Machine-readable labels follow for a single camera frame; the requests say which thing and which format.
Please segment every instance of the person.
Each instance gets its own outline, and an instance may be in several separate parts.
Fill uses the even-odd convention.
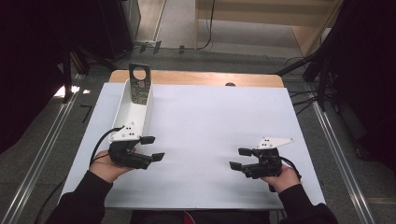
[[[113,182],[133,169],[119,167],[105,156],[107,151],[96,155],[96,160],[73,192],[64,194],[47,219],[52,223],[101,223],[105,216],[105,198]],[[287,217],[282,224],[291,223],[338,223],[325,204],[313,205],[306,195],[297,174],[292,168],[282,165],[279,176],[261,177],[272,185],[283,203]],[[131,223],[137,224],[188,224],[188,223],[269,223],[269,213],[242,211],[190,211],[150,212],[134,211]]]

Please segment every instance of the person's right hand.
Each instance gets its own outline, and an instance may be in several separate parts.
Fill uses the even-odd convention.
[[[266,176],[260,179],[272,185],[277,193],[300,184],[297,174],[291,167],[282,164],[281,171],[279,176]]]

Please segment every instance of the person's right arm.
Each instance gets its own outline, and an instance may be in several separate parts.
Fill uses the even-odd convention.
[[[261,179],[272,185],[283,203],[287,218],[280,223],[335,224],[338,223],[332,211],[325,204],[313,205],[305,193],[294,170],[282,165],[280,176],[267,176]]]

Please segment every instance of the person's left hand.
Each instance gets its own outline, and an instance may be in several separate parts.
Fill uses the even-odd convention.
[[[133,170],[130,167],[122,167],[114,163],[110,157],[107,155],[108,151],[100,151],[95,158],[99,158],[93,161],[93,164],[90,166],[90,171],[100,178],[104,179],[108,183],[113,183],[120,175],[127,173],[128,171]]]

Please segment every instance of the black cloth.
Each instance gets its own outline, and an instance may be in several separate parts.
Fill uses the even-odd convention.
[[[58,206],[49,216],[47,224],[100,223],[105,216],[105,198],[112,188],[90,171],[82,178],[74,192],[62,196]],[[338,223],[332,211],[323,203],[314,206],[303,186],[296,185],[279,193],[288,215],[282,224]],[[220,223],[269,223],[268,212],[243,212],[235,210],[211,210],[188,212],[196,224]],[[184,212],[134,211],[133,224],[182,224]]]

